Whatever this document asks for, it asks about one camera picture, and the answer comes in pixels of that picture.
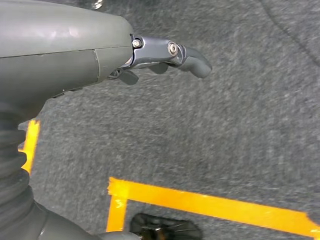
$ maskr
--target yellow floor marking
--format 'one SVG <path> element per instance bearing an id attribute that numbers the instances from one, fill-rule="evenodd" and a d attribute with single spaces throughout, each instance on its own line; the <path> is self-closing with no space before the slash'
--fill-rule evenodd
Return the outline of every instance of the yellow floor marking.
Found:
<path id="1" fill-rule="evenodd" d="M 20 152 L 23 152 L 26 155 L 26 162 L 22 168 L 27 171 L 29 175 L 32 169 L 39 132 L 40 121 L 35 119 L 29 121 L 23 148 L 19 149 Z"/>
<path id="2" fill-rule="evenodd" d="M 122 231 L 126 217 L 126 209 L 127 199 L 112 196 L 108 219 L 112 219 L 112 221 L 108 223 L 106 232 Z"/>
<path id="3" fill-rule="evenodd" d="M 115 203 L 116 199 L 122 199 L 297 234 L 315 238 L 315 240 L 320 238 L 320 226 L 313 223 L 306 213 L 300 211 L 180 191 L 113 177 L 110 177 L 108 189 L 109 194 L 112 199 L 115 198 L 111 201 L 109 208 L 112 214 L 109 216 L 107 223 L 106 229 L 109 232 L 123 229 L 127 205 Z"/>

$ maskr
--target screw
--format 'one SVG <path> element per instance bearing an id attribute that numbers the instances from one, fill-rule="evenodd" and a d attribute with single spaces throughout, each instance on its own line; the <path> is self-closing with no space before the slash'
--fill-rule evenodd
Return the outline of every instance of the screw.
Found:
<path id="1" fill-rule="evenodd" d="M 140 48 L 143 45 L 143 43 L 139 39 L 134 39 L 132 41 L 132 46 L 135 49 Z"/>
<path id="2" fill-rule="evenodd" d="M 172 56 L 176 56 L 178 53 L 178 47 L 174 42 L 169 42 L 168 44 L 168 50 Z"/>

